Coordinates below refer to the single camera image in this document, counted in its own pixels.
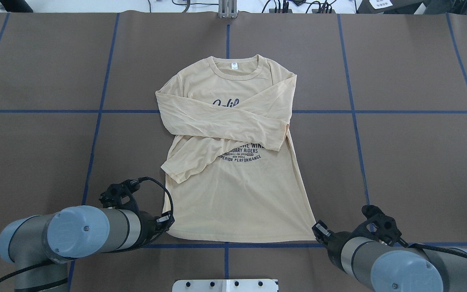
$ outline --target shirt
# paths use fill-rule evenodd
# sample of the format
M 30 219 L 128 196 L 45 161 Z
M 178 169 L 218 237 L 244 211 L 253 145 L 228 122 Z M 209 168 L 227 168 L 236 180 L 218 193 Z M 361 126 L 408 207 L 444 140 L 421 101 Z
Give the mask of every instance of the shirt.
M 167 161 L 170 235 L 190 240 L 314 240 L 315 219 L 289 132 L 296 75 L 260 55 L 209 57 L 156 92 L 176 135 Z M 163 210 L 170 209 L 165 197 Z

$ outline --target black band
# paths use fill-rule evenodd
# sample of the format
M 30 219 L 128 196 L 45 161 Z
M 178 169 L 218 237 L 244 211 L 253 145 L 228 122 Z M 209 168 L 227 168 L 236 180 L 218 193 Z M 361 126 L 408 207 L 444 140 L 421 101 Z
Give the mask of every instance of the black band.
M 56 281 L 56 282 L 53 282 L 53 283 L 50 283 L 50 284 L 35 286 L 35 287 L 31 287 L 31 288 L 16 289 L 14 291 L 15 292 L 39 292 L 39 291 L 43 291 L 43 290 L 46 290 L 46 289 L 51 289 L 51 288 L 54 288 L 54 287 L 57 287 L 57 286 L 60 286 L 60 285 L 66 284 L 66 283 L 68 283 L 68 278 L 65 278 L 65 279 L 62 279 L 61 281 Z

